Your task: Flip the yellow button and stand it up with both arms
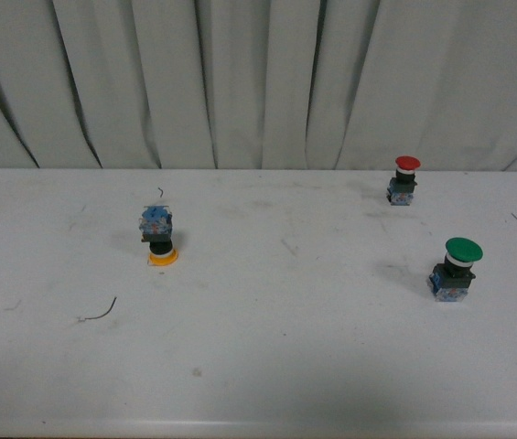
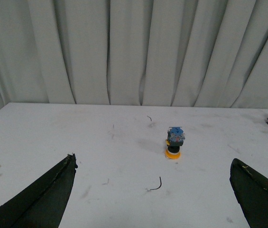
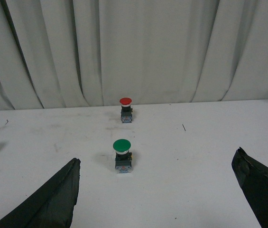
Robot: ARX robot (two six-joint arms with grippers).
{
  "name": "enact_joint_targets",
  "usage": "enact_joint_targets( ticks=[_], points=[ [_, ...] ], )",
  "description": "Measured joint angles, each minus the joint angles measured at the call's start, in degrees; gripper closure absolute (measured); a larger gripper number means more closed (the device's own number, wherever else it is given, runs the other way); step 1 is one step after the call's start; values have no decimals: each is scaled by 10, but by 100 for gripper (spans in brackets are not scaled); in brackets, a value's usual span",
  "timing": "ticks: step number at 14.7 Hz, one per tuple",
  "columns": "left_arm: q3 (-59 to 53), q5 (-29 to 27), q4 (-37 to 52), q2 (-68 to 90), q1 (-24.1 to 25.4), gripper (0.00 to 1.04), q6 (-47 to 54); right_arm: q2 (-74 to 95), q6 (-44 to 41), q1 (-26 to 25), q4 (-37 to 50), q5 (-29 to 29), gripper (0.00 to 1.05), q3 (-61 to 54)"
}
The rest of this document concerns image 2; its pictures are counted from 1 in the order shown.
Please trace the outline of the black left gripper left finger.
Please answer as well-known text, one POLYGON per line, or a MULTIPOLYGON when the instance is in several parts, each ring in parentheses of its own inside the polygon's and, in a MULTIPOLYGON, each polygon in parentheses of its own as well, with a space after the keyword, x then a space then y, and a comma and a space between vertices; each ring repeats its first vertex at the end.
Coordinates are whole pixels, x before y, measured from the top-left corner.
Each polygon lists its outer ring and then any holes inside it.
POLYGON ((67 155, 0 206, 0 228, 57 228, 74 184, 75 154, 67 155))

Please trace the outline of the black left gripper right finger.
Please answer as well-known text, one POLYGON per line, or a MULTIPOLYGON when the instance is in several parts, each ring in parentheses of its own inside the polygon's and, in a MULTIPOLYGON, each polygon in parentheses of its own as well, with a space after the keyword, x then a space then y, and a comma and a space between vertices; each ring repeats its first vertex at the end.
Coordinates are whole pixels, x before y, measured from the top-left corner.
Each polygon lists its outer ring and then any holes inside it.
POLYGON ((235 158, 230 183, 248 225, 268 228, 268 178, 235 158))

